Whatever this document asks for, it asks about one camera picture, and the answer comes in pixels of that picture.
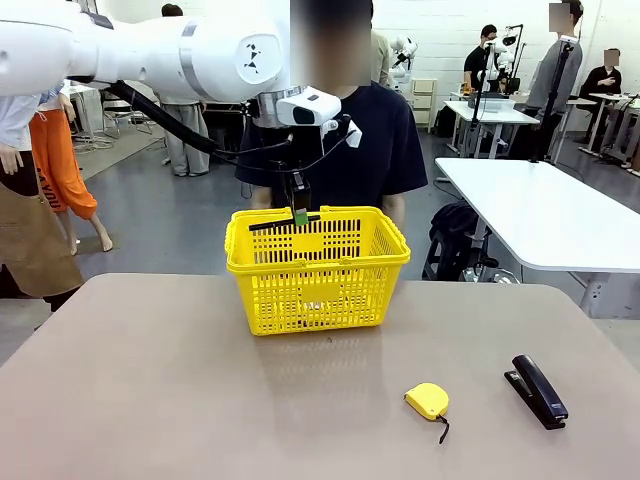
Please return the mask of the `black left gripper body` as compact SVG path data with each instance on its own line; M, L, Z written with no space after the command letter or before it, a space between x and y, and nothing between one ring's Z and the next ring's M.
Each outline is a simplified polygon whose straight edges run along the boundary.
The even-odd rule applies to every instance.
M262 170L268 173L303 173L305 128L262 129Z

